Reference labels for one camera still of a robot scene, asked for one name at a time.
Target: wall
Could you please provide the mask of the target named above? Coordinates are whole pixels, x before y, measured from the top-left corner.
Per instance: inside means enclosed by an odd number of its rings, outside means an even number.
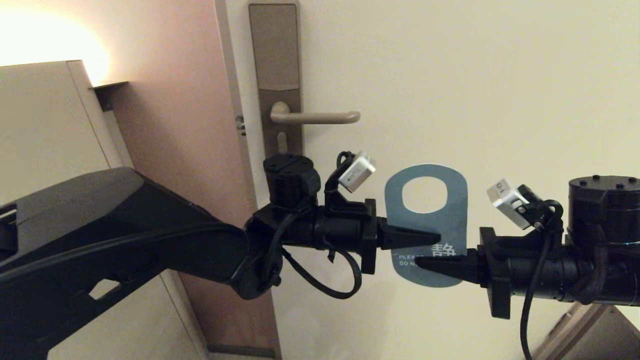
[[[77,56],[94,83],[130,81],[114,104],[136,169],[243,225],[255,201],[212,1],[0,0],[0,15],[20,19],[0,35],[14,46],[3,52],[32,50],[21,61]],[[63,47],[72,51],[51,55]],[[277,347],[270,295],[245,302],[226,286],[183,280],[209,343]]]
[[[257,197],[262,139],[247,1],[228,1]],[[359,110],[350,126],[305,126],[306,155],[326,179],[341,150],[366,150],[378,171],[350,199],[372,197],[416,163],[465,175],[468,246],[478,227],[522,234],[493,209],[486,189],[502,177],[566,204],[567,182],[590,174],[640,175],[638,1],[300,0],[306,111]],[[429,203],[429,188],[411,195]],[[351,286],[344,263],[292,249],[314,276]],[[273,291],[289,359],[517,359],[522,298],[512,319],[490,316],[473,284],[416,286],[379,254],[359,294],[329,299],[285,265]],[[566,311],[535,300],[534,348]]]

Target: door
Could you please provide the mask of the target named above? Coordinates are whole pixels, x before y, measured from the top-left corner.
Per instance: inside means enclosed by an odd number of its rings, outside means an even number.
[[[111,139],[96,136],[106,125],[83,69],[79,61],[0,67],[0,205],[122,166],[118,152],[109,151]],[[201,359],[168,293],[167,276],[153,278],[63,340],[48,358]],[[111,289],[97,288],[102,294]]]
[[[268,201],[248,1],[227,1],[259,206]],[[300,0],[305,111],[358,110],[351,125],[304,126],[304,153],[326,179],[339,151],[367,151],[378,171],[349,199],[378,200],[416,163],[461,172],[469,193],[467,247],[477,229],[522,234],[486,198],[505,177],[564,201],[567,182],[638,175],[640,3]],[[429,211],[434,188],[409,193]],[[330,286],[350,270],[314,250],[293,256]],[[472,284],[424,288],[396,275],[388,253],[349,300],[329,299],[285,265],[273,290],[285,359],[514,359],[523,298],[510,320],[490,316]],[[569,304],[535,300],[532,349]]]

